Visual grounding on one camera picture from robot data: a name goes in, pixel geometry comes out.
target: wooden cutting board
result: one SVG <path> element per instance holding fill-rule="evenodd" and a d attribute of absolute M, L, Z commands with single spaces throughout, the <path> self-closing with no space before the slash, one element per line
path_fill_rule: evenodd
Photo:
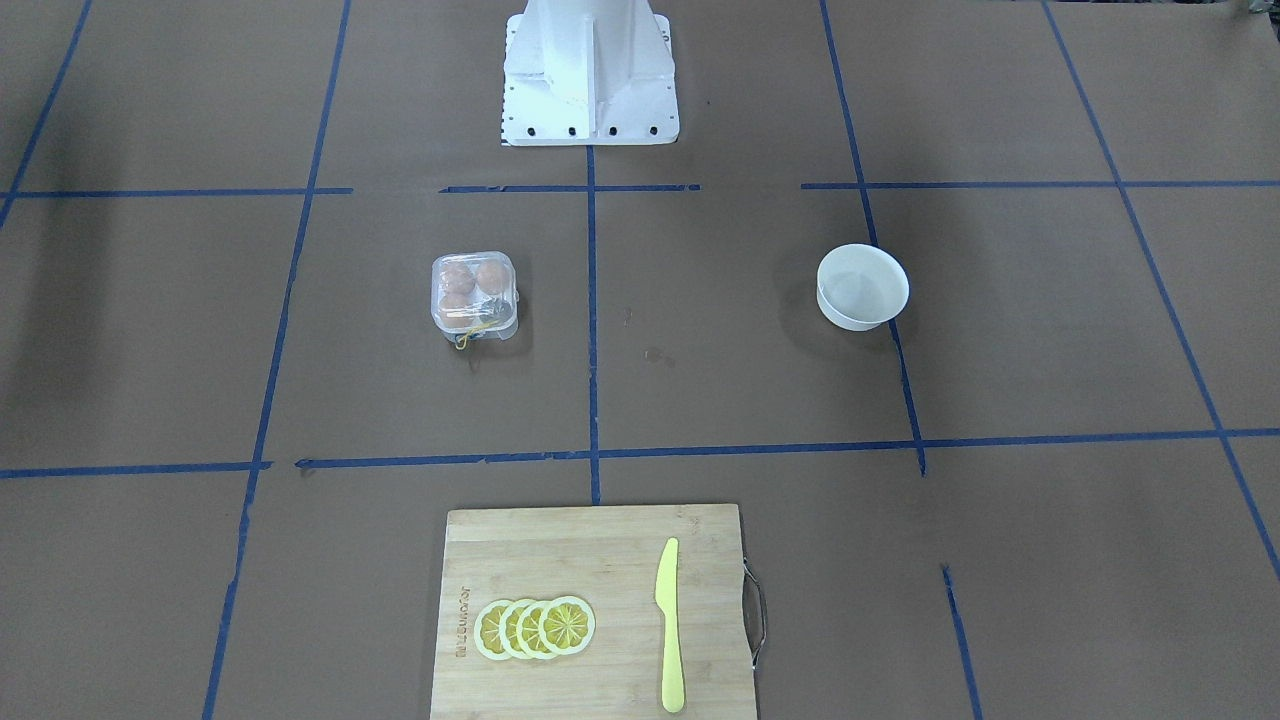
<path fill-rule="evenodd" d="M 680 538 L 680 717 L 755 720 L 736 505 L 449 512 L 433 720 L 672 717 L 659 700 L 663 619 L 653 600 L 669 537 Z M 476 651 L 475 621 L 489 602 L 564 594 L 595 611 L 582 652 L 493 661 Z"/>

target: clear plastic box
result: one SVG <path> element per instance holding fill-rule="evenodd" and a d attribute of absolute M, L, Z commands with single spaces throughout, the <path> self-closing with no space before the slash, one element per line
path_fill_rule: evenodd
<path fill-rule="evenodd" d="M 442 255 L 431 263 L 431 319 L 460 350 L 468 341 L 516 334 L 516 266 L 494 250 Z"/>

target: knife handle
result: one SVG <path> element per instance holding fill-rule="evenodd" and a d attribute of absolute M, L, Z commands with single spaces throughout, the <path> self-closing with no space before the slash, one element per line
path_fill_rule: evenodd
<path fill-rule="evenodd" d="M 676 614 L 666 616 L 667 628 L 662 643 L 662 707 L 667 712 L 685 708 L 685 667 L 680 661 L 680 628 Z"/>

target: metal handle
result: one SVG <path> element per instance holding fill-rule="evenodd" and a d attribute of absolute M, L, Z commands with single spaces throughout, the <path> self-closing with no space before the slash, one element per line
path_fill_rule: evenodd
<path fill-rule="evenodd" d="M 742 556 L 742 571 L 746 574 L 746 579 L 751 580 L 751 584 L 755 585 L 755 601 L 760 609 L 760 642 L 753 647 L 751 637 L 748 635 L 746 638 L 746 646 L 751 648 L 751 670 L 754 671 L 760 665 L 760 650 L 764 648 L 764 641 L 769 638 L 769 614 L 764 606 L 764 588 L 760 587 L 760 580 L 751 573 L 751 565 L 748 564 L 746 556 Z"/>

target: plastic container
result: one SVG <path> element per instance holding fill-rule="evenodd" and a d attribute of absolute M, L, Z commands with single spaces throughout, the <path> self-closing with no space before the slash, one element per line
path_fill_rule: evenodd
<path fill-rule="evenodd" d="M 869 331 L 892 320 L 910 293 L 902 265 L 870 245 L 842 245 L 818 264 L 818 307 L 846 331 Z"/>
<path fill-rule="evenodd" d="M 431 263 L 431 319 L 458 350 L 472 340 L 507 340 L 520 320 L 516 268 L 498 251 L 442 255 Z"/>

